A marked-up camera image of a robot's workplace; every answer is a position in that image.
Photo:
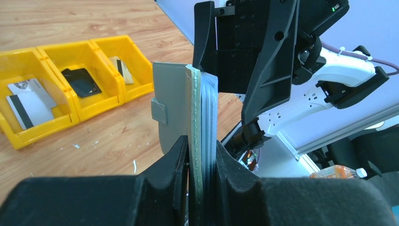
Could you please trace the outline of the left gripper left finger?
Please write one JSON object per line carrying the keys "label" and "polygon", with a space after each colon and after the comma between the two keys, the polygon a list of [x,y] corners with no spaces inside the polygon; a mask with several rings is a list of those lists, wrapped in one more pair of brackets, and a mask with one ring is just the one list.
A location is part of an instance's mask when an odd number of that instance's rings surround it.
{"label": "left gripper left finger", "polygon": [[26,178],[0,208],[3,226],[182,226],[188,138],[138,175]]}

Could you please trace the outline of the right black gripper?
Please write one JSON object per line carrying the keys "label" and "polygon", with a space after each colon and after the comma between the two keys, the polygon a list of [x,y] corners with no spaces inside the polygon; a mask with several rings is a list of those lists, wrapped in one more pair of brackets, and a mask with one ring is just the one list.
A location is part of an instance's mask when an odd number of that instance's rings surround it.
{"label": "right black gripper", "polygon": [[228,0],[216,9],[213,1],[194,5],[192,66],[217,74],[219,92],[246,93],[244,125],[290,98],[299,5],[297,0]]}

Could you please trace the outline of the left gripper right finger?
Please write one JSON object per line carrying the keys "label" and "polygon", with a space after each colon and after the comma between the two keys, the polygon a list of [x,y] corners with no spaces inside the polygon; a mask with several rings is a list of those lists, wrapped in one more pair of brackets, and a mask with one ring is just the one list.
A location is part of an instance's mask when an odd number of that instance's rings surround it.
{"label": "left gripper right finger", "polygon": [[260,178],[217,144],[218,226],[394,226],[390,205],[361,179]]}

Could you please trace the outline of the green card holder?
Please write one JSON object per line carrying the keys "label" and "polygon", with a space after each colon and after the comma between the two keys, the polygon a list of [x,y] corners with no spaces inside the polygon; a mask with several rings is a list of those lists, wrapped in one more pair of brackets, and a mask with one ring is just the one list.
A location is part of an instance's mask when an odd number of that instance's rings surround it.
{"label": "green card holder", "polygon": [[152,118],[164,153],[188,137],[192,225],[215,225],[218,78],[188,64],[155,62]]}

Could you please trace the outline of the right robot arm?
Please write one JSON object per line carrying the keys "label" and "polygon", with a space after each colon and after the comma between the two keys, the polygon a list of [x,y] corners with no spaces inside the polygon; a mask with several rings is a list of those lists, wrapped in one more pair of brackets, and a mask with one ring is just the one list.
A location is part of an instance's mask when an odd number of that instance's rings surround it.
{"label": "right robot arm", "polygon": [[329,108],[351,107],[388,79],[358,46],[323,43],[321,34],[349,10],[346,0],[229,0],[194,6],[193,66],[218,78],[218,90],[243,94],[236,154],[261,147],[289,124]]}

